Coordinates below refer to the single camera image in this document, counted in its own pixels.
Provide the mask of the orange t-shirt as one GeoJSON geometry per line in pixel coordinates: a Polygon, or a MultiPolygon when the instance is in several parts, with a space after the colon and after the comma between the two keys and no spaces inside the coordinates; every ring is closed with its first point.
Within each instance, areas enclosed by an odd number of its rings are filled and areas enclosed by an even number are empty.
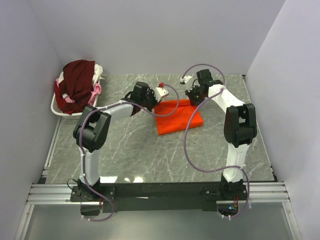
{"type": "MultiPolygon", "coordinates": [[[[154,113],[157,115],[167,115],[175,109],[176,105],[177,100],[160,102],[154,108],[154,113]]],[[[173,114],[165,117],[156,116],[158,135],[161,136],[185,130],[195,109],[196,107],[191,105],[189,99],[181,99],[177,110],[173,114]]]]}

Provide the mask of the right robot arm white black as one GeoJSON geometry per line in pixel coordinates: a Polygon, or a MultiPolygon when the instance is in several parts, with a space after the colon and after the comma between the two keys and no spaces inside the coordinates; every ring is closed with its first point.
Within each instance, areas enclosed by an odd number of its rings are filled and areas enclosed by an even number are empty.
{"type": "Polygon", "coordinates": [[[200,70],[196,75],[197,85],[191,76],[180,78],[191,105],[196,107],[191,116],[194,117],[208,100],[214,101],[225,113],[223,134],[228,150],[219,194],[223,199],[230,200],[247,193],[243,184],[243,169],[247,151],[258,132],[256,109],[252,103],[244,103],[227,90],[224,80],[214,80],[209,69],[200,70]]]}

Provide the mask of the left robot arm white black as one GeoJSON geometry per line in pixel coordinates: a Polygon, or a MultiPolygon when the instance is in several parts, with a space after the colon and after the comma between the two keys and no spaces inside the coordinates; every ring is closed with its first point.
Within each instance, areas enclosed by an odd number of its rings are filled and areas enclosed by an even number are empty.
{"type": "Polygon", "coordinates": [[[83,196],[88,201],[101,196],[99,151],[106,142],[110,125],[132,117],[141,109],[151,112],[168,94],[163,85],[152,89],[147,83],[138,81],[132,91],[114,104],[101,108],[85,107],[73,130],[81,162],[77,188],[73,190],[75,195],[83,196]]]}

